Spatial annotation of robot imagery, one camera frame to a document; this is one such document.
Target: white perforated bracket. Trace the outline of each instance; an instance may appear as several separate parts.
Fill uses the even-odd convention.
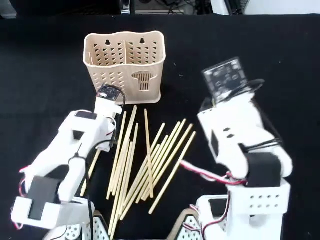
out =
[[[81,234],[81,225],[68,225],[66,226],[66,232],[64,234],[65,239],[67,240],[76,240]]]
[[[200,225],[193,215],[186,216],[184,223],[189,224],[191,227],[200,229]],[[202,237],[199,231],[191,231],[186,229],[183,225],[181,225],[176,240],[202,240]]]
[[[93,240],[110,240],[107,232],[101,219],[93,217]],[[82,240],[91,240],[90,224],[83,228]]]

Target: black cable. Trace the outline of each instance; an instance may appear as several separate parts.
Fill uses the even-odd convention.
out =
[[[117,86],[112,86],[112,85],[108,85],[108,84],[104,84],[102,87],[99,88],[99,90],[97,91],[97,94],[98,96],[100,97],[100,93],[102,90],[104,89],[115,89],[117,91],[120,92],[120,94],[122,95],[122,104],[121,104],[121,108],[123,109],[124,106],[126,105],[126,95],[125,93],[120,89],[120,87],[117,87]],[[120,115],[119,116],[116,116],[116,125],[119,126],[120,124]],[[111,140],[114,142],[114,143],[117,143],[118,142],[118,139],[116,139],[119,135],[119,127],[117,127],[117,129],[115,130],[115,134],[112,135],[112,138]]]
[[[268,118],[267,114],[261,109],[261,107],[258,105],[258,103],[254,99],[252,99],[251,102],[254,104],[256,109],[258,109],[262,120],[267,124],[267,126],[269,128],[271,128],[271,130],[273,131],[273,134],[281,141],[281,146],[284,146],[285,142],[284,142],[283,138],[281,137],[281,135],[278,132],[278,130],[276,129],[276,127],[272,124],[272,122]]]
[[[76,152],[74,154],[73,157],[71,157],[69,160],[68,160],[68,165],[70,163],[70,161],[72,159],[83,159],[84,162],[85,162],[85,180],[86,180],[86,199],[88,201],[88,208],[89,208],[89,218],[90,218],[90,229],[91,229],[91,239],[94,239],[94,217],[93,217],[93,213],[92,213],[92,209],[91,209],[91,200],[90,200],[90,195],[89,195],[89,187],[90,187],[90,183],[89,183],[89,161],[88,161],[88,158],[89,156],[91,156],[94,151],[96,150],[96,148],[100,145],[100,144],[104,144],[104,143],[115,143],[114,140],[112,139],[107,139],[107,140],[102,140],[102,141],[99,141],[97,142],[95,145],[93,145],[93,147],[90,149],[87,157],[83,157],[83,156],[79,156],[79,153]]]
[[[238,87],[236,87],[235,89],[233,89],[228,96],[226,96],[222,102],[227,102],[229,100],[231,100],[232,98],[244,94],[244,93],[254,93],[255,91],[257,91],[258,89],[260,89],[263,84],[265,83],[265,80],[263,79],[255,79],[255,80],[251,80],[248,81],[246,84],[244,85],[240,85]]]
[[[264,141],[264,142],[261,142],[261,143],[258,143],[258,144],[252,145],[252,146],[245,146],[245,149],[247,151],[250,151],[250,150],[256,150],[256,149],[261,149],[261,148],[268,148],[268,147],[280,145],[281,142],[282,141],[280,139],[274,138],[272,140]]]
[[[68,227],[66,226],[66,227],[65,227],[65,231],[64,231],[64,233],[63,233],[61,236],[58,236],[58,237],[52,238],[52,239],[50,239],[50,240],[57,240],[57,239],[61,238],[63,235],[65,235],[65,234],[66,234],[67,230],[68,230]]]
[[[121,93],[122,98],[123,98],[121,108],[123,109],[124,106],[126,105],[126,95],[125,95],[125,93],[121,90],[121,88],[120,88],[120,87],[117,87],[117,86],[112,86],[112,85],[104,84],[104,85],[103,85],[102,87],[100,87],[99,90],[97,91],[97,94],[98,94],[99,97],[100,97],[101,91],[104,90],[104,89],[115,89],[115,90],[117,90],[117,91],[119,91],[119,92]]]

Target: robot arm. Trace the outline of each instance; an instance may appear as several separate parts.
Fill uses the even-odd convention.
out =
[[[122,113],[110,96],[97,97],[95,111],[72,111],[59,127],[57,136],[25,174],[25,197],[17,197],[11,219],[15,223],[53,229],[87,223],[88,202],[75,197],[85,176],[86,159],[93,148],[109,152],[116,129],[114,117]],[[64,180],[46,177],[59,166],[68,166]]]
[[[206,240],[279,240],[290,196],[290,184],[283,178],[293,170],[292,159],[264,128],[252,101],[255,86],[247,81],[238,58],[203,74],[212,100],[203,103],[198,119],[209,148],[218,164],[245,183],[227,185],[228,195],[198,199],[202,236]]]

